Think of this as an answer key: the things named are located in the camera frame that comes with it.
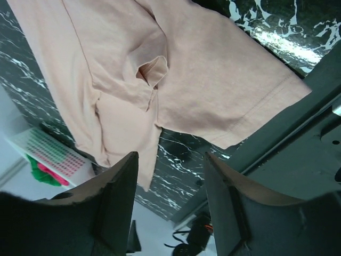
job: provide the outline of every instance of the fabric seam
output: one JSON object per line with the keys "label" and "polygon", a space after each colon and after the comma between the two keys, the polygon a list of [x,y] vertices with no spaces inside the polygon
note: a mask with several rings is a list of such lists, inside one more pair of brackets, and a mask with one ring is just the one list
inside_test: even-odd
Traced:
{"label": "fabric seam", "polygon": [[[83,57],[84,57],[85,62],[86,62],[87,69],[88,69],[89,74],[90,74],[90,77],[91,77],[91,86],[92,86],[92,88],[94,89],[94,87],[93,87],[93,86],[94,86],[94,78],[93,78],[93,76],[92,76],[92,73],[91,73],[91,70],[90,70],[90,66],[89,66],[89,62],[88,62],[87,57],[86,57],[86,55],[85,55],[85,52],[84,52],[82,43],[81,43],[81,41],[80,41],[80,38],[79,38],[79,36],[78,36],[78,33],[77,33],[77,30],[76,30],[75,24],[74,24],[74,22],[73,22],[73,20],[72,20],[72,18],[71,18],[71,15],[70,15],[70,13],[69,13],[69,11],[68,11],[66,5],[65,5],[64,0],[61,0],[61,2],[62,2],[63,6],[64,6],[64,8],[65,8],[66,13],[67,13],[68,16],[69,16],[69,19],[70,19],[70,21],[71,21],[72,27],[73,27],[73,29],[74,29],[74,31],[75,31],[76,36],[77,36],[77,39],[78,39],[78,43],[79,43],[80,49],[81,49],[81,51],[82,51]],[[98,119],[99,123],[101,124],[100,119],[99,119],[99,116],[97,115],[96,112],[95,112],[95,116],[96,116],[96,118]],[[101,141],[102,141],[102,144],[103,144],[103,131],[102,131],[102,125],[101,125]],[[105,153],[105,155],[106,155],[106,157],[107,157],[108,163],[111,164],[110,161],[109,161],[109,157],[108,157],[108,155],[107,155],[107,149],[105,148],[105,145],[104,145],[104,144],[103,144],[103,149],[104,149],[104,153]]]}
{"label": "fabric seam", "polygon": [[[289,78],[291,78],[292,75],[293,75],[293,74],[290,74],[290,75],[286,76],[286,78],[284,78],[280,83],[278,83],[277,86],[276,86],[274,89],[272,89],[272,90],[271,90],[270,92],[268,92],[265,96],[263,96],[263,97],[260,99],[260,101],[259,101],[257,104],[255,104],[252,108],[250,108],[250,109],[241,117],[241,119],[240,119],[238,122],[236,122],[234,125],[232,125],[230,128],[228,128],[227,132],[233,132],[234,129],[236,129],[237,127],[239,127],[239,125],[241,125],[242,123],[244,123],[244,121],[245,121],[244,118],[245,118],[246,116],[248,116],[250,113],[253,113],[252,110],[254,110],[256,107],[258,107],[257,110],[260,109],[260,108],[261,108],[263,105],[265,105],[269,100],[271,100],[271,99],[272,99],[273,97],[275,97],[278,93],[280,93],[280,92],[284,89],[284,87],[283,87],[282,89],[280,89],[278,92],[276,92],[273,96],[271,96],[268,100],[264,101],[264,99],[265,99],[269,94],[271,94],[273,91],[277,90],[278,87],[280,87],[285,81],[287,81]],[[219,135],[219,136],[215,137],[214,139],[212,139],[212,141],[218,140],[218,139],[220,139],[220,138],[222,138],[222,137],[226,137],[227,135],[228,135],[228,134]]]}
{"label": "fabric seam", "polygon": [[157,62],[159,61],[159,59],[158,59],[159,57],[160,57],[160,56],[157,56],[157,57],[155,57],[155,59],[153,59],[151,62],[144,64],[144,65],[146,65],[146,67],[141,68],[142,66],[144,66],[144,65],[142,65],[142,66],[141,66],[140,68],[138,68],[138,69],[144,71],[144,72],[145,72],[145,75],[149,74],[149,72],[151,72],[151,70],[153,69],[153,67],[155,67],[155,65],[156,65]]}

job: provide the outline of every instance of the red object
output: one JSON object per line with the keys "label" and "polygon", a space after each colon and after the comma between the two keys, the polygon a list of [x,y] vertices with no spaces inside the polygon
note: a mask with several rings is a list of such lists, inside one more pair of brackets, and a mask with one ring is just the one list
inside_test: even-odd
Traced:
{"label": "red object", "polygon": [[53,171],[51,171],[49,168],[47,168],[45,165],[38,163],[38,168],[43,171],[48,173],[49,175],[51,175],[56,181],[58,181],[60,184],[64,185],[64,186],[68,186],[69,182],[65,179],[63,179],[62,177],[60,177],[58,174],[54,173]]}

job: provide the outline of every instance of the white wall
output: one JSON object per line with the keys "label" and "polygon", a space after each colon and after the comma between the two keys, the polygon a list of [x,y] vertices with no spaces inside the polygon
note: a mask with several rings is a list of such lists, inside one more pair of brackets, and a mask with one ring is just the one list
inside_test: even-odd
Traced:
{"label": "white wall", "polygon": [[27,128],[27,122],[0,86],[0,176],[20,158],[20,155],[8,144],[6,138]]}

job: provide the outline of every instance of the black cable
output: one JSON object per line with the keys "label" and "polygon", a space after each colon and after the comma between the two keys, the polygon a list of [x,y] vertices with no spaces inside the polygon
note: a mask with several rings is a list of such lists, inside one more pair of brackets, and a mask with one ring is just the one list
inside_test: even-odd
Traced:
{"label": "black cable", "polygon": [[[186,230],[186,231],[176,231],[176,232],[173,232],[172,234],[172,237],[181,242],[182,244],[185,244],[185,242],[183,240],[181,240],[180,238],[176,237],[175,235],[177,234],[188,234],[190,232],[190,230]],[[164,244],[166,247],[169,247],[169,248],[175,248],[176,246],[171,246],[171,245],[168,245],[168,244]]]}

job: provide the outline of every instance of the pink t-shirt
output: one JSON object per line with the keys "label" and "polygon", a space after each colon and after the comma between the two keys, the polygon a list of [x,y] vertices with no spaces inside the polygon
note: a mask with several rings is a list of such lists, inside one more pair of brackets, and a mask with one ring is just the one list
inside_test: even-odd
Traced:
{"label": "pink t-shirt", "polygon": [[226,148],[310,90],[231,20],[188,0],[8,0],[77,147],[103,166],[161,127]]}

